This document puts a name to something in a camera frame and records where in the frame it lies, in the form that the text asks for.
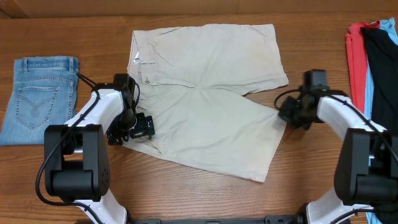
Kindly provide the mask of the beige cotton shorts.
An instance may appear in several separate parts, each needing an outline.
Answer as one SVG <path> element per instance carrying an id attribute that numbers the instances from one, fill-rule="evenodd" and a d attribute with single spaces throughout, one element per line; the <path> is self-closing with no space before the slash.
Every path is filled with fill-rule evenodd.
<path id="1" fill-rule="evenodd" d="M 207 24 L 135 30 L 128 74 L 155 134 L 126 147 L 256 182 L 266 179 L 286 123 L 247 98 L 286 86 L 274 26 Z"/>

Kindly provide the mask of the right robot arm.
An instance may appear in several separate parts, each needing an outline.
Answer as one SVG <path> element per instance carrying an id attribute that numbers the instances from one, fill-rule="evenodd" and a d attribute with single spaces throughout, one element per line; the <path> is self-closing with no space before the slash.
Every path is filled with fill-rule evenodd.
<path id="1" fill-rule="evenodd" d="M 344 223 L 359 212 L 397 223 L 397 135 L 367 119 L 341 90 L 298 90 L 278 106 L 291 128 L 326 123 L 343 141 L 334 187 L 292 223 Z"/>

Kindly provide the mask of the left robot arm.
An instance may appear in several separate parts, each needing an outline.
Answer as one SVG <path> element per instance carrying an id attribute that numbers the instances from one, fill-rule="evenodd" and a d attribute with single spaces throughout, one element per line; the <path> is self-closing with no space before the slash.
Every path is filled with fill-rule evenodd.
<path id="1" fill-rule="evenodd" d="M 46 128 L 35 192 L 47 205 L 80 208 L 92 223 L 132 223 L 109 188 L 106 146 L 151 138 L 152 117 L 136 111 L 140 89 L 128 74 L 115 74 L 112 83 L 78 78 L 91 87 L 91 98 L 72 119 Z"/>

